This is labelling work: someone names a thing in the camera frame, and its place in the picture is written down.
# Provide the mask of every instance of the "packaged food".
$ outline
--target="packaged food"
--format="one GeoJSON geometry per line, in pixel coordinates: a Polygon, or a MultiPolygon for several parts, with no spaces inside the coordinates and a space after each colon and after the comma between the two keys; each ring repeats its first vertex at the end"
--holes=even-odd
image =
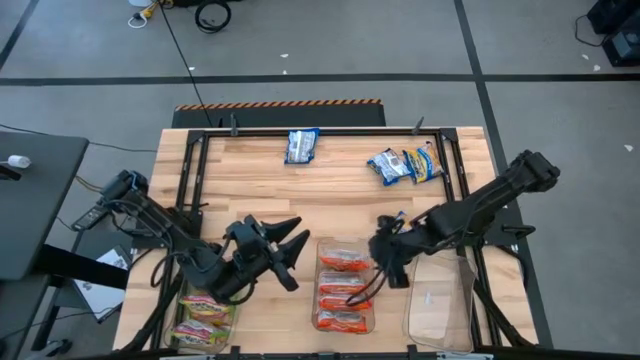
{"type": "Polygon", "coordinates": [[[233,323],[233,313],[217,313],[213,315],[200,314],[189,311],[189,317],[201,323],[212,324],[216,326],[231,325],[233,323]]]}
{"type": "Polygon", "coordinates": [[[401,177],[409,175],[409,169],[400,159],[398,154],[391,149],[387,149],[367,161],[378,175],[382,175],[384,186],[395,184],[401,177]]]}
{"type": "Polygon", "coordinates": [[[414,184],[429,181],[442,174],[442,165],[435,146],[427,141],[416,150],[403,150],[414,184]]]}
{"type": "Polygon", "coordinates": [[[359,312],[328,311],[318,312],[318,329],[362,334],[367,332],[365,317],[359,312]]]}
{"type": "Polygon", "coordinates": [[[319,257],[323,264],[340,271],[363,271],[370,266],[369,256],[355,250],[322,248],[319,257]]]}
{"type": "Polygon", "coordinates": [[[355,294],[364,287],[364,278],[359,273],[323,271],[318,277],[321,294],[355,294]]]}
{"type": "Polygon", "coordinates": [[[180,298],[179,302],[186,306],[192,314],[224,316],[232,310],[232,306],[218,304],[209,295],[185,295],[180,298]]]}
{"type": "Polygon", "coordinates": [[[320,129],[289,131],[285,164],[308,164],[315,156],[320,129]]]}
{"type": "MultiPolygon", "coordinates": [[[[364,294],[358,295],[351,301],[355,303],[364,298],[364,294]]],[[[362,302],[356,306],[348,306],[347,300],[351,297],[349,294],[326,294],[321,295],[318,300],[318,307],[323,310],[332,310],[332,311],[359,311],[359,310],[367,310],[371,309],[373,303],[371,300],[367,300],[362,302]]]]}
{"type": "Polygon", "coordinates": [[[217,327],[197,320],[187,320],[173,329],[173,336],[186,344],[215,345],[226,342],[229,332],[229,327],[217,327]]]}

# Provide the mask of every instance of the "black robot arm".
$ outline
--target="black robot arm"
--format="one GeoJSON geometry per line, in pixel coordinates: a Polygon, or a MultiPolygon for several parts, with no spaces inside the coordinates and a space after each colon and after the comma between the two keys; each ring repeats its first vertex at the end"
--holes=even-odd
{"type": "Polygon", "coordinates": [[[369,240],[371,257],[385,273],[392,288],[409,287],[404,265],[421,254],[473,245],[487,231],[495,214],[525,192],[545,192],[560,176],[560,170],[540,153],[522,152],[509,168],[466,199],[435,206],[404,222],[392,216],[378,218],[376,235],[369,240]]]}
{"type": "Polygon", "coordinates": [[[207,243],[190,234],[193,228],[188,217],[173,208],[165,209],[147,196],[147,180],[137,172],[122,171],[101,191],[99,204],[117,213],[126,213],[144,226],[152,237],[160,239],[168,248],[166,261],[175,259],[185,279],[196,288],[207,291],[222,304],[234,304],[235,295],[249,286],[250,296],[256,279],[267,270],[273,271],[288,291],[298,283],[287,269],[295,266],[300,251],[309,238],[305,230],[292,240],[281,244],[300,223],[293,218],[278,224],[258,223],[249,215],[244,223],[229,225],[225,244],[207,243]],[[229,243],[237,249],[231,259],[222,258],[229,243]]]}

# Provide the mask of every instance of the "wooden table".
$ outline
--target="wooden table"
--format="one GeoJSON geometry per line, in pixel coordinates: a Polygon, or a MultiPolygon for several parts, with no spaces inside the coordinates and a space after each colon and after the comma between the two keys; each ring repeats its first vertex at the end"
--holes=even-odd
{"type": "MultiPolygon", "coordinates": [[[[457,130],[469,187],[474,191],[495,177],[491,156],[481,127],[457,130]]],[[[186,136],[187,130],[164,130],[160,140],[149,195],[167,207],[175,203],[186,136]]],[[[413,185],[410,180],[403,179],[391,187],[383,187],[381,178],[365,166],[371,156],[388,147],[400,151],[418,147],[425,140],[429,138],[321,135],[316,158],[309,165],[284,166],[286,138],[211,139],[202,194],[202,201],[209,203],[202,208],[204,240],[221,241],[226,226],[248,214],[265,222],[301,216],[303,221],[296,230],[311,231],[296,270],[292,271],[300,288],[289,293],[273,274],[262,275],[255,294],[240,308],[231,345],[241,346],[243,353],[406,351],[406,346],[412,343],[403,325],[408,290],[392,290],[385,286],[375,299],[376,327],[368,335],[319,332],[312,326],[316,248],[318,241],[327,239],[368,239],[376,229],[378,215],[393,215],[403,210],[412,218],[445,202],[440,180],[413,185]]],[[[448,159],[453,159],[450,146],[446,152],[448,159]]],[[[196,149],[192,172],[197,167],[198,153],[196,149]]],[[[455,176],[452,178],[456,196],[459,196],[455,176]]],[[[189,184],[186,199],[191,199],[192,190],[193,184],[189,184]]],[[[164,255],[165,251],[153,251],[131,271],[114,349],[128,343],[153,310],[158,290],[150,287],[149,276],[164,255]]],[[[535,329],[517,260],[493,248],[485,248],[484,256],[496,303],[521,334],[535,342],[535,329]]],[[[437,275],[425,274],[418,269],[415,281],[437,280],[430,279],[433,276],[437,275]]],[[[464,311],[464,304],[455,306],[464,311]]],[[[488,343],[484,310],[478,301],[476,306],[483,341],[488,343]]],[[[172,311],[169,311],[165,328],[171,321],[172,311]]],[[[459,335],[452,344],[457,349],[468,350],[468,330],[464,327],[453,330],[459,335]]],[[[418,345],[418,350],[435,349],[418,345]]]]}

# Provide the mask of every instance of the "blue and white package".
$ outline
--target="blue and white package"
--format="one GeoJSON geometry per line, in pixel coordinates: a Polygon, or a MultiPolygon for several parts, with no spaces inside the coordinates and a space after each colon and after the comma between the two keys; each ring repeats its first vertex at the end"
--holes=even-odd
{"type": "Polygon", "coordinates": [[[372,157],[367,161],[367,165],[377,174],[382,175],[382,184],[384,184],[384,186],[393,185],[397,183],[401,177],[410,174],[409,169],[404,162],[400,160],[398,154],[391,149],[387,149],[372,157]]]}
{"type": "Polygon", "coordinates": [[[285,164],[308,164],[315,156],[320,129],[290,130],[285,164]]]}

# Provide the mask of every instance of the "orange and black warning stripe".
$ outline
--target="orange and black warning stripe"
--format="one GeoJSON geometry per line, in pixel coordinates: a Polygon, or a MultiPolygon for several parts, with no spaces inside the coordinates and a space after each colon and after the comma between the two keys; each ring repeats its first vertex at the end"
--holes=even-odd
{"type": "MultiPolygon", "coordinates": [[[[226,103],[207,104],[207,109],[242,109],[259,107],[285,107],[285,106],[323,106],[323,105],[358,105],[358,104],[382,104],[380,99],[352,99],[352,100],[302,100],[302,101],[264,101],[253,103],[226,103]]],[[[202,110],[202,105],[179,105],[175,111],[202,110]]]]}

